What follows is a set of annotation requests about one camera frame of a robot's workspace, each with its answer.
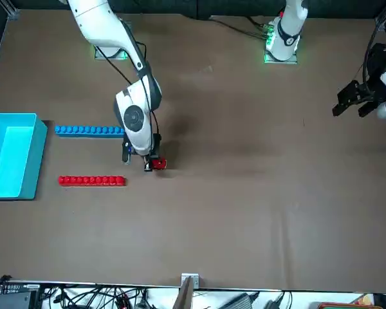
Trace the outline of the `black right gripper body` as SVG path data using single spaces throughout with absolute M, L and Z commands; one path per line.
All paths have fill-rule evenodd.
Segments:
M 152 141 L 153 149 L 150 151 L 149 156 L 152 159 L 158 159 L 160 157 L 161 135 L 159 133 L 154 133 L 152 135 Z

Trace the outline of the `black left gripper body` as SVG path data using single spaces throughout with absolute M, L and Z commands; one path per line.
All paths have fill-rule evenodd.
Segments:
M 386 98 L 386 85 L 380 77 L 386 67 L 386 44 L 376 43 L 368 54 L 363 65 L 364 77 L 362 85 L 365 90 L 365 100 L 383 100 Z

